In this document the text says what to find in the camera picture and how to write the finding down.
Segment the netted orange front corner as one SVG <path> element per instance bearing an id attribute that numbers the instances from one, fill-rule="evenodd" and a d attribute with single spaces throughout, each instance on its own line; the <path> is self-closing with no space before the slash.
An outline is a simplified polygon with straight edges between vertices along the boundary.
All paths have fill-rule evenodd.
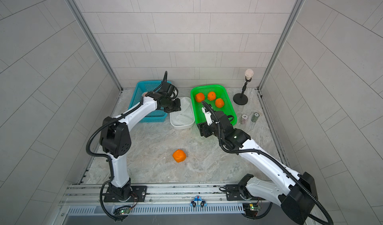
<path id="1" fill-rule="evenodd" d="M 224 102 L 224 100 L 223 100 L 222 98 L 217 98 L 217 99 L 215 100 L 215 106 L 216 106 L 217 108 L 223 108 L 223 107 L 225 106 L 225 102 Z"/>

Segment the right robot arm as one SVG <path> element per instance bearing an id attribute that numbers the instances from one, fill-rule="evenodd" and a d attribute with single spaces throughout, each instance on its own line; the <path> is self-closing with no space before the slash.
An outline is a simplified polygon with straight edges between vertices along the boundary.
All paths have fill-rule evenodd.
<path id="1" fill-rule="evenodd" d="M 281 207 L 282 211 L 297 224 L 304 224 L 308 218 L 322 225 L 332 225 L 333 219 L 318 201 L 314 178 L 307 172 L 300 174 L 263 150 L 249 134 L 234 128 L 229 116 L 215 111 L 210 104 L 202 101 L 202 112 L 206 121 L 198 124 L 204 137 L 214 135 L 219 147 L 226 153 L 240 155 L 250 161 L 268 178 L 270 183 L 254 177 L 241 185 L 243 196 L 261 197 Z"/>

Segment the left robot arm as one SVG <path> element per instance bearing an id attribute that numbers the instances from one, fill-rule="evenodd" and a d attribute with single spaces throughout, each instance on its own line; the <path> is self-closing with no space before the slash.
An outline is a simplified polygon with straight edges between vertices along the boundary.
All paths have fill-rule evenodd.
<path id="1" fill-rule="evenodd" d="M 168 72 L 154 90 L 147 92 L 140 101 L 119 117 L 107 117 L 102 126 L 89 138 L 86 153 L 104 157 L 110 168 L 107 194 L 126 201 L 132 194 L 131 179 L 127 172 L 126 154 L 132 145 L 130 131 L 148 114 L 162 110 L 165 113 L 181 110 L 178 89 L 167 82 Z"/>

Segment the teal plastic basket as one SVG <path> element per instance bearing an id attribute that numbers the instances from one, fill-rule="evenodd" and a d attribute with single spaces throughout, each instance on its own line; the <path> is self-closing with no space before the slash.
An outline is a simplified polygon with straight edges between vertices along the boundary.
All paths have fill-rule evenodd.
<path id="1" fill-rule="evenodd" d="M 143 93 L 154 91 L 158 86 L 160 86 L 160 88 L 156 91 L 156 92 L 159 92 L 159 90 L 162 89 L 161 83 L 162 83 L 162 81 L 160 81 L 160 80 L 138 82 L 136 85 L 136 88 L 134 90 L 134 93 L 132 95 L 129 109 L 134 107 L 137 103 L 139 103 L 141 101 Z M 167 115 L 168 114 L 166 112 L 164 112 L 163 109 L 160 109 L 160 110 L 157 109 L 157 110 L 149 113 L 147 116 L 145 116 L 140 121 L 140 123 L 164 122 Z"/>

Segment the white plastic tub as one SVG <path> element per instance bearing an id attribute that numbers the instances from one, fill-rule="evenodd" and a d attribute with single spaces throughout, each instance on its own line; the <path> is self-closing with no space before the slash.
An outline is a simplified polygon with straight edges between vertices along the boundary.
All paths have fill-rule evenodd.
<path id="1" fill-rule="evenodd" d="M 181 97 L 181 110 L 170 113 L 170 123 L 175 129 L 188 129 L 195 123 L 192 100 L 189 97 Z"/>

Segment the black stand with bulb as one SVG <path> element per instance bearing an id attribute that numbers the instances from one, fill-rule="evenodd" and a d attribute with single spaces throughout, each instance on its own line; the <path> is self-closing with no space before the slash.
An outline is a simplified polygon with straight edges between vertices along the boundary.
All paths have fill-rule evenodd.
<path id="1" fill-rule="evenodd" d="M 246 105 L 248 102 L 248 97 L 244 94 L 247 89 L 247 84 L 252 81 L 254 71 L 252 69 L 247 69 L 245 71 L 245 83 L 242 87 L 241 93 L 237 93 L 233 96 L 233 101 L 238 105 Z"/>

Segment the toy car sticker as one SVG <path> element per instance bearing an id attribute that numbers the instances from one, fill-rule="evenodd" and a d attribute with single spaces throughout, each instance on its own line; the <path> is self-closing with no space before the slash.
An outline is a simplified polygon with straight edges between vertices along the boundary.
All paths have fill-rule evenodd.
<path id="1" fill-rule="evenodd" d="M 206 205 L 206 201 L 201 198 L 201 196 L 195 196 L 190 202 L 190 206 L 193 208 L 201 207 L 203 208 Z"/>

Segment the right circuit board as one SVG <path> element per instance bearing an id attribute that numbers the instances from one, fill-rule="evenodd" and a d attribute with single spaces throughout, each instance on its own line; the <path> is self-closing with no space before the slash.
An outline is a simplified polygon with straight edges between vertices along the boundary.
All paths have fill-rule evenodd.
<path id="1" fill-rule="evenodd" d="M 244 214 L 248 217 L 257 217 L 258 211 L 261 209 L 258 204 L 244 203 L 242 206 Z"/>

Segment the circuit board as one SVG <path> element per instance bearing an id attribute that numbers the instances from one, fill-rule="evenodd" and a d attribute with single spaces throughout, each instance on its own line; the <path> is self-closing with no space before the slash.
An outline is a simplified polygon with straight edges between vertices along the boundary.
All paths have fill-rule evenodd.
<path id="1" fill-rule="evenodd" d="M 113 215 L 115 215 L 115 216 L 127 216 L 130 214 L 131 210 L 132 210 L 132 207 L 129 205 L 118 207 L 114 210 Z"/>
<path id="2" fill-rule="evenodd" d="M 242 206 L 244 214 L 248 217 L 257 217 L 258 211 L 261 209 L 258 204 L 244 203 Z"/>

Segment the left circuit board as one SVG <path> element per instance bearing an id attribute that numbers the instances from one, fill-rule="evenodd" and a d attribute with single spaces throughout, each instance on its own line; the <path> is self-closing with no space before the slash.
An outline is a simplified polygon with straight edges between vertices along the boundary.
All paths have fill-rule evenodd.
<path id="1" fill-rule="evenodd" d="M 131 210 L 132 210 L 132 207 L 129 205 L 118 207 L 114 210 L 113 215 L 115 215 L 115 216 L 127 216 L 130 214 Z"/>

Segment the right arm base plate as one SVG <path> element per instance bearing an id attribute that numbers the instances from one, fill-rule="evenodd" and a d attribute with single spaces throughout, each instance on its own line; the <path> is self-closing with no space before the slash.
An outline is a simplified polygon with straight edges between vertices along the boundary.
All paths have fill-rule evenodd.
<path id="1" fill-rule="evenodd" d="M 225 193 L 228 201 L 246 201 L 246 199 L 241 195 L 239 187 L 236 184 L 224 185 L 220 187 L 220 190 Z"/>

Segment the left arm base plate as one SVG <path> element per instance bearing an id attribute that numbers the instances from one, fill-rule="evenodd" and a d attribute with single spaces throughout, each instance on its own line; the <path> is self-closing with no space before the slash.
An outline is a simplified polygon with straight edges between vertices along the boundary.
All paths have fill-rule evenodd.
<path id="1" fill-rule="evenodd" d="M 119 203 L 119 202 L 144 202 L 147 186 L 125 186 L 118 188 L 111 186 L 107 189 L 106 193 L 103 193 L 104 202 L 107 203 Z"/>

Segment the aluminium corner post left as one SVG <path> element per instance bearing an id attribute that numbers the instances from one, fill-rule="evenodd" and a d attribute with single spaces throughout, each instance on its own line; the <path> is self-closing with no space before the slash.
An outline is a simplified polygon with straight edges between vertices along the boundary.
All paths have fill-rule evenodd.
<path id="1" fill-rule="evenodd" d="M 115 73 L 113 72 L 109 62 L 107 61 L 107 58 L 105 57 L 104 53 L 101 50 L 100 45 L 98 44 L 95 36 L 91 32 L 85 18 L 83 17 L 79 7 L 77 6 L 76 2 L 74 0 L 65 0 L 67 6 L 71 10 L 72 14 L 74 15 L 75 19 L 77 20 L 80 28 L 82 29 L 83 33 L 87 37 L 91 47 L 93 48 L 94 52 L 96 53 L 98 59 L 101 61 L 104 68 L 107 70 L 108 74 L 112 78 L 114 84 L 117 86 L 120 92 L 123 91 L 123 88 L 121 87 L 121 84 L 119 83 Z"/>

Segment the aluminium front rail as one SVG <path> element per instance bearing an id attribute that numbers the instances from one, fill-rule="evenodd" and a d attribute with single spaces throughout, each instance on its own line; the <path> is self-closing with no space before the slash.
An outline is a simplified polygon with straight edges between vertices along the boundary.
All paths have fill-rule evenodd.
<path id="1" fill-rule="evenodd" d="M 100 208 L 104 205 L 109 211 L 123 205 L 130 205 L 134 210 L 142 212 L 147 209 L 149 212 L 191 212 L 191 211 L 240 211 L 243 212 L 244 203 L 258 204 L 261 208 L 268 206 L 271 202 L 261 197 L 247 196 L 246 201 L 228 201 L 220 187 L 227 184 L 236 184 L 243 196 L 244 183 L 249 177 L 245 177 L 240 182 L 211 182 L 211 183 L 164 183 L 164 184 L 132 184 L 131 186 L 147 186 L 147 193 L 144 202 L 104 202 L 103 193 L 107 192 L 106 185 L 73 185 L 68 186 L 59 204 L 61 206 L 93 206 Z M 206 205 L 193 208 L 190 202 L 195 196 L 201 196 L 206 201 Z"/>

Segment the aluminium corner post right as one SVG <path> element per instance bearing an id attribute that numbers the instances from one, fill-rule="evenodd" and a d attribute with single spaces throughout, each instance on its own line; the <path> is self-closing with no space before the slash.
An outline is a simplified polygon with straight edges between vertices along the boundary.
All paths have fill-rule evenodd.
<path id="1" fill-rule="evenodd" d="M 269 64 L 266 68 L 265 74 L 261 79 L 260 85 L 258 87 L 259 92 L 261 92 L 262 89 L 265 87 L 266 81 L 267 81 L 267 79 L 268 79 L 268 77 L 272 71 L 274 64 L 276 63 L 276 60 L 278 59 L 278 56 L 279 56 L 287 38 L 288 38 L 288 35 L 289 35 L 289 33 L 290 33 L 298 15 L 299 15 L 299 12 L 300 12 L 304 2 L 305 2 L 305 0 L 296 0 L 294 6 L 292 8 L 292 11 L 288 17 L 288 20 L 284 26 L 282 34 L 278 40 L 276 48 L 275 48 L 275 50 L 271 56 L 271 59 L 270 59 Z"/>

